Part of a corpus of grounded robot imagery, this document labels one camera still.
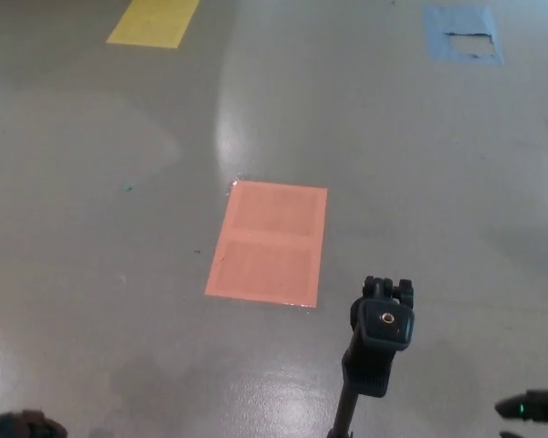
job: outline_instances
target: blue paper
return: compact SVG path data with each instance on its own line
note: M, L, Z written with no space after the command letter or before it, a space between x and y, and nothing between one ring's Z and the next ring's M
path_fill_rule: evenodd
M425 5L424 26L427 31L428 55L434 61L503 65L500 40L488 7ZM459 52L450 44L450 36L454 35L488 36L494 54Z

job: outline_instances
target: tripod head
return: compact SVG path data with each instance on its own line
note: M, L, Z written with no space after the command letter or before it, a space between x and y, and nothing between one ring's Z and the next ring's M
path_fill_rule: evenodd
M349 427L359 395L381 398L387 393L394 356L412 340L413 307L410 280L395 287L389 278L365 279L362 296L351 305L353 335L342 357L341 398L327 438L353 438Z
M506 420L548 423L548 391L527 391L498 401L495 411ZM511 432L501 432L501 438L521 438Z

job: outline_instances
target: black pole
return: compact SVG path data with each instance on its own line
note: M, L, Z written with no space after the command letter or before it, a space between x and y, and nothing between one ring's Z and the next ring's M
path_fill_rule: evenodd
M359 394L350 390L349 386L344 382L341 389L339 406L335 414L335 422L327 438L349 438L349 427L351 426L358 398Z

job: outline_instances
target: floor marking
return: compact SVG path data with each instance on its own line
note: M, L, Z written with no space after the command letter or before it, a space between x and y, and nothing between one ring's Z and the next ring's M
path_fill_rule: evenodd
M327 189L238 181L205 294L316 307Z
M178 48L199 0L132 0L108 43Z

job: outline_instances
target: tripod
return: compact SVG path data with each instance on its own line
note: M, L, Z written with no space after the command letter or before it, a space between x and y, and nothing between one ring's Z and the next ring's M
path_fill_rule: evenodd
M412 282L400 280L394 287L389 278L369 276L362 295L351 306L353 335L342 357L341 397L327 438L353 438L349 429L359 396L385 396L394 356L412 338Z

